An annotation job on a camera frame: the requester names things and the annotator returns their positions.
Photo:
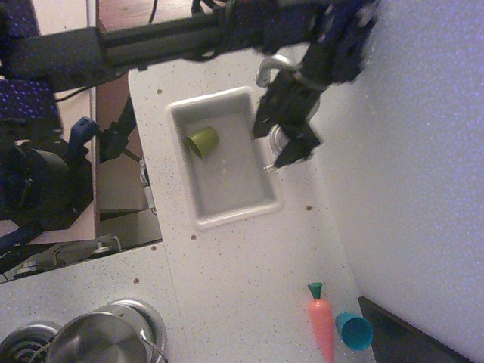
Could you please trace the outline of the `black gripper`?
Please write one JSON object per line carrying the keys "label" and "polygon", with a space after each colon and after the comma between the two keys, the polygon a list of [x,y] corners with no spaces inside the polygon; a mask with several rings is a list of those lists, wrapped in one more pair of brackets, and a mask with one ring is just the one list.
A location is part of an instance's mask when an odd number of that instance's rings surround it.
{"label": "black gripper", "polygon": [[296,66],[279,71],[259,102],[253,136],[261,138],[280,126],[289,142],[274,162],[287,166],[310,158],[321,140],[309,126],[309,114],[321,94],[334,83],[355,80],[361,72],[363,41],[342,39],[313,43]]}

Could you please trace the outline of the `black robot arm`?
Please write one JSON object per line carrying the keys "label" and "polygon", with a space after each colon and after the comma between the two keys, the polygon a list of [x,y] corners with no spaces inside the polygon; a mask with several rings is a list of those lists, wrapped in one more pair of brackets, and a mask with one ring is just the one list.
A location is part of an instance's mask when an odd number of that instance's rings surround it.
{"label": "black robot arm", "polygon": [[275,168],[307,159],[320,139],[310,112],[333,84],[361,72],[375,1],[223,1],[189,18],[103,33],[94,27],[41,36],[29,1],[1,3],[1,73],[50,95],[101,85],[132,69],[210,61],[252,48],[265,55],[253,136],[279,126],[287,144]]}

